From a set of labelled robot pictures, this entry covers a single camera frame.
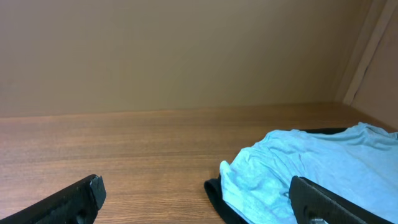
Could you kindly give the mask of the light blue t-shirt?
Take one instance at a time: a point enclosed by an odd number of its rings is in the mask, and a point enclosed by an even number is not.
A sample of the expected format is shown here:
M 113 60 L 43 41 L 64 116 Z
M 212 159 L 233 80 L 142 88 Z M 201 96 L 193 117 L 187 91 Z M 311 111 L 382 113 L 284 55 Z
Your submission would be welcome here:
M 295 223 L 294 176 L 397 222 L 397 134 L 359 123 L 336 134 L 275 130 L 220 164 L 223 200 L 248 223 Z

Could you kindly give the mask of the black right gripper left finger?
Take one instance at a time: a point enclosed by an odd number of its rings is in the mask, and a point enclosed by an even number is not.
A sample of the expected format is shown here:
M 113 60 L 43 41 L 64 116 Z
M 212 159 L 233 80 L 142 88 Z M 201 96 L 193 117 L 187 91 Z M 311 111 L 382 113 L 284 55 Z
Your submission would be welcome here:
M 91 174 L 1 220 L 1 224 L 92 224 L 106 200 L 103 178 Z

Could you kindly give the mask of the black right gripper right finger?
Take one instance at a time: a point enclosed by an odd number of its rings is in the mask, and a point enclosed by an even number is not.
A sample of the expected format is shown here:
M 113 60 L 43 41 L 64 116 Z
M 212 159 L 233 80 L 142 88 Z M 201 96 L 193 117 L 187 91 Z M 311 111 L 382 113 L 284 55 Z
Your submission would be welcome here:
M 292 177 L 289 199 L 298 224 L 391 224 L 304 177 Z

